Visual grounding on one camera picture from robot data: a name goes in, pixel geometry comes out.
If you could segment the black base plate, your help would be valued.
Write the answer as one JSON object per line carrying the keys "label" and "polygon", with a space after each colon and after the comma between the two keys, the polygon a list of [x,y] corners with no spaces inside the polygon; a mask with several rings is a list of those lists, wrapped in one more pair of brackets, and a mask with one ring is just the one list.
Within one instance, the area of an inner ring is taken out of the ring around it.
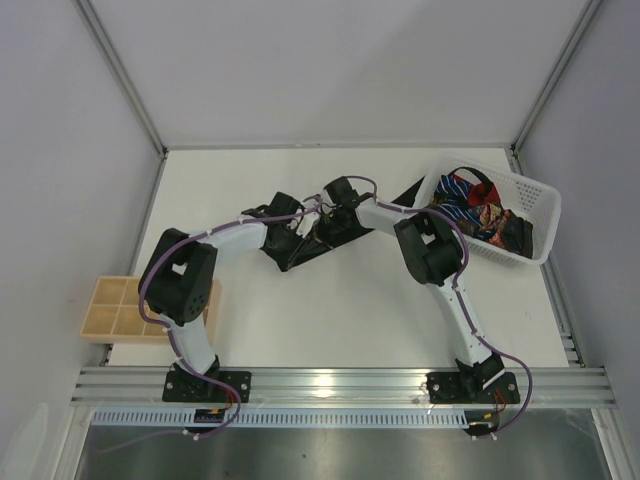
{"label": "black base plate", "polygon": [[[241,402],[249,401],[252,373],[250,371],[221,370],[219,381],[233,387]],[[226,403],[228,394],[216,385],[198,379],[181,370],[167,373],[162,393],[162,401],[167,403]]]}
{"label": "black base plate", "polygon": [[446,404],[498,404],[515,405],[521,401],[513,373],[503,373],[489,386],[484,387],[459,371],[432,372],[426,375],[426,387],[430,401]]}

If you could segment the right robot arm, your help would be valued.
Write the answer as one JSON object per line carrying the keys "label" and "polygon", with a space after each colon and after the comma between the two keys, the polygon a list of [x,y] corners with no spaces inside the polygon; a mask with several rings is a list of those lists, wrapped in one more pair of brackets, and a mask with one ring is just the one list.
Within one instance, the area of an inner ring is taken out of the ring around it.
{"label": "right robot arm", "polygon": [[462,232],[441,211],[419,208],[416,182],[387,202],[376,191],[358,193],[359,175],[341,176],[324,187],[329,206],[321,214],[319,238],[332,247],[364,230],[388,233],[398,244],[408,272],[430,289],[452,326],[458,372],[451,380],[429,381],[436,403],[487,403],[506,375],[504,355],[484,334],[464,285],[469,248]]}

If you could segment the aluminium mounting rail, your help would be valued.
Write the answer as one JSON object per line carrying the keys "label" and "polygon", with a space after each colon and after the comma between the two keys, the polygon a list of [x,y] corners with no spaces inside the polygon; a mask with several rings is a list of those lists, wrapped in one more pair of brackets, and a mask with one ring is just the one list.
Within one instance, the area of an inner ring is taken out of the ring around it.
{"label": "aluminium mounting rail", "polygon": [[[170,367],[84,367],[72,390],[75,405],[158,405],[170,389]],[[510,368],[533,409],[611,409],[617,402],[602,368]],[[457,376],[449,368],[257,368],[225,367],[220,377],[248,391],[250,406],[311,408],[407,408],[428,405],[441,381]]]}

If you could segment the black tie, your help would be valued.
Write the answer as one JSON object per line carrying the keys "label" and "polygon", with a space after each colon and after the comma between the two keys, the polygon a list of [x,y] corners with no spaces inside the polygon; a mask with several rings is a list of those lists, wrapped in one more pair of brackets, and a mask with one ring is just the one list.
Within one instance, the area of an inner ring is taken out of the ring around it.
{"label": "black tie", "polygon": [[276,262],[282,272],[372,232],[372,229],[360,224],[355,212],[355,207],[372,197],[372,193],[359,194],[346,176],[333,180],[324,190],[331,205],[326,212],[320,214],[319,221],[305,237],[296,234],[285,224],[268,228],[262,250]]}

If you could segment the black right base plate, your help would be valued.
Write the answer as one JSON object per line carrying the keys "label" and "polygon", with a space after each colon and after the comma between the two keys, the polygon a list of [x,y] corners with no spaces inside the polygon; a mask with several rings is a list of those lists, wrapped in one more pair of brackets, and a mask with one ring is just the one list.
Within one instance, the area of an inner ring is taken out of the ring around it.
{"label": "black right base plate", "polygon": [[432,372],[426,375],[426,387],[430,401],[446,404],[498,404],[515,405],[521,401],[513,373],[503,373],[489,386],[484,387],[459,371]]}

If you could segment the white plastic basket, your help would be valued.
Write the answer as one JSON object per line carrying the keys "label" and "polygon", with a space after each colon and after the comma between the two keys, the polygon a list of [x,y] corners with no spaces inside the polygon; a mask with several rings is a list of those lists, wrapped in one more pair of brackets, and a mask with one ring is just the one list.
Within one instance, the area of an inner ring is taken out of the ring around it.
{"label": "white plastic basket", "polygon": [[444,214],[470,248],[489,259],[541,265],[556,236],[561,195],[521,175],[448,155],[429,170],[413,206]]}

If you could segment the red tie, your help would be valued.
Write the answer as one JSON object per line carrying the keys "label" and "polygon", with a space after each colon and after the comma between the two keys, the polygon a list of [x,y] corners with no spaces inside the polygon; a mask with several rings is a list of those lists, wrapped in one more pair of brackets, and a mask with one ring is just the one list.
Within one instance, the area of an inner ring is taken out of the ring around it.
{"label": "red tie", "polygon": [[496,186],[492,182],[472,185],[467,196],[467,202],[471,207],[486,204],[501,204],[501,197]]}

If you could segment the blue striped tie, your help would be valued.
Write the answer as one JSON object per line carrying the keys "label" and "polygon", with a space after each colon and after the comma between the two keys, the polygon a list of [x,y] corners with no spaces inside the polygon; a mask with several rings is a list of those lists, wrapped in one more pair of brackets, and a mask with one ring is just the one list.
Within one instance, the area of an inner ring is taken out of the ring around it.
{"label": "blue striped tie", "polygon": [[469,203],[472,184],[456,175],[441,175],[431,205],[454,222],[468,221],[480,226],[478,215]]}

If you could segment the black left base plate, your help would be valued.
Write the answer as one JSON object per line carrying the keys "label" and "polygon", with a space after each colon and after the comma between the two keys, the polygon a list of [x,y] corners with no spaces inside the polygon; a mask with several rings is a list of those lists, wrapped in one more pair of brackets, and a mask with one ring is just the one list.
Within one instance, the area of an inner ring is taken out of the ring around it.
{"label": "black left base plate", "polygon": [[[241,402],[249,401],[252,373],[250,371],[221,370],[219,381],[233,387]],[[181,370],[167,373],[162,393],[162,401],[167,403],[226,403],[228,394],[216,385],[198,379]]]}

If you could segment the wooden compartment tray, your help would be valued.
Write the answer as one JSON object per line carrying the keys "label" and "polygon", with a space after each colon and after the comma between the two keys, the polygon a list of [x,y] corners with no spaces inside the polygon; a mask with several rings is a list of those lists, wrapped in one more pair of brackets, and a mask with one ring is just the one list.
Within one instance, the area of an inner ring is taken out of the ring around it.
{"label": "wooden compartment tray", "polygon": [[138,277],[99,277],[79,337],[93,344],[168,344],[163,328],[140,316],[138,284]]}

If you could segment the dark patterned tie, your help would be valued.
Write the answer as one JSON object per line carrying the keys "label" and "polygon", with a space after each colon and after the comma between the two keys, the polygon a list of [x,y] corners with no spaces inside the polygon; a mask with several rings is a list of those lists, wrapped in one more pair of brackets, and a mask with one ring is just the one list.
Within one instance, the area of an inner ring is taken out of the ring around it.
{"label": "dark patterned tie", "polygon": [[474,226],[472,236],[510,253],[533,257],[533,225],[501,205],[486,204],[472,207],[481,222]]}

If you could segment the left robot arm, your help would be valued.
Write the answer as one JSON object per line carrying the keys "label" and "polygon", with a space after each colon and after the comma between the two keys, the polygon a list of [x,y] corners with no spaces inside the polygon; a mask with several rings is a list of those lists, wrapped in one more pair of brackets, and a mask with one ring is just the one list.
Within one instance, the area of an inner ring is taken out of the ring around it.
{"label": "left robot arm", "polygon": [[210,299],[215,267],[261,249],[271,225],[316,215],[321,197],[313,195],[295,208],[282,203],[276,215],[247,210],[235,219],[196,234],[170,228],[160,237],[138,286],[143,321],[167,333],[177,366],[218,387],[218,356],[207,339],[203,312]]}

